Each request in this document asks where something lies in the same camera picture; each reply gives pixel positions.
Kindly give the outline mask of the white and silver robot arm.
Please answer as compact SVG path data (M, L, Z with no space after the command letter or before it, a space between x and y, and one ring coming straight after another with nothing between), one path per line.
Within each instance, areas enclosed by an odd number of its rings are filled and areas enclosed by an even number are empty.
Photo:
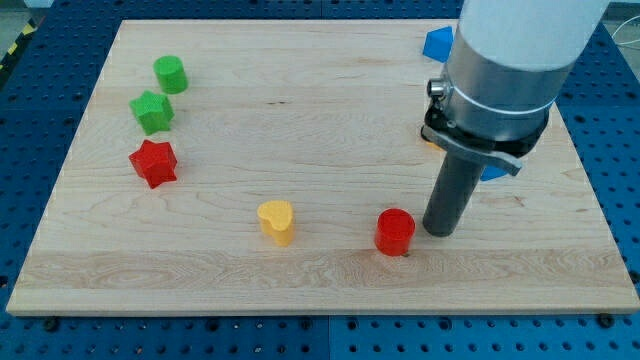
M548 123L608 0L466 0L450 55L428 82L424 138L442 172L516 175Z

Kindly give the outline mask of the blue block behind arm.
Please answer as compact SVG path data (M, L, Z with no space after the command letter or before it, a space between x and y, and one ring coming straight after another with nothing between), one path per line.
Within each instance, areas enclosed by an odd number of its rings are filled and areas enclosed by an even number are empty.
M507 175L507 172L503 169L493 167L493 166L487 166L484 168L483 172L481 173L480 180L483 182L486 182L486 181L494 180L506 175Z

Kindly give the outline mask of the yellow block behind arm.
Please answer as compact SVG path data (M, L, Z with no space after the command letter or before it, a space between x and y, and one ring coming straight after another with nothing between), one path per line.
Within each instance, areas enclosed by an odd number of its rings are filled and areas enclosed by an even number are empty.
M431 147L431 148L433 148L433 149L435 149L435 150L438 150L438 151L444 151L440 146L438 146L438 145L436 145L436 144L434 144L434 143L432 143L432 142L427 142L426 144L427 144L429 147Z

